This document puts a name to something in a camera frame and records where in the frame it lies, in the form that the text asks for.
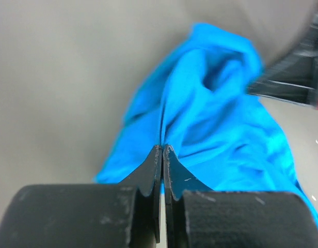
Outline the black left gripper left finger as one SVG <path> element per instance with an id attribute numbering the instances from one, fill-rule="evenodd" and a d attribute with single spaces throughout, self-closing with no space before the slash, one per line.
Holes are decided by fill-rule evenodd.
<path id="1" fill-rule="evenodd" d="M 129 243 L 160 243 L 162 148 L 155 145 L 146 159 L 119 185 L 134 187 Z"/>

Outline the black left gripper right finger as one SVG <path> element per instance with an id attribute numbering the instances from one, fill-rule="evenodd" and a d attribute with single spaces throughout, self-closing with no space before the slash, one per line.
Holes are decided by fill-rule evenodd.
<path id="1" fill-rule="evenodd" d="M 165 146 L 162 158 L 167 246 L 189 247 L 183 192 L 211 189 L 181 164 L 171 145 Z"/>

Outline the blue t-shirt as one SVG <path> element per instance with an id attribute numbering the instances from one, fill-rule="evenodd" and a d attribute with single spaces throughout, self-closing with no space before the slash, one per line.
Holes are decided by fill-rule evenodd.
<path id="1" fill-rule="evenodd" d="M 212 190 L 295 193 L 318 226 L 283 130 L 259 98 L 245 92 L 261 71 L 249 40 L 196 24 L 136 93 L 96 182 L 118 183 L 154 145 L 171 145 Z"/>

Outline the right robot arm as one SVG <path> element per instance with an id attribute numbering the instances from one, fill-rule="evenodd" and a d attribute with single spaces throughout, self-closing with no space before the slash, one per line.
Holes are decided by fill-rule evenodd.
<path id="1" fill-rule="evenodd" d="M 318 12 L 300 42 L 267 67 L 247 93 L 318 110 Z"/>

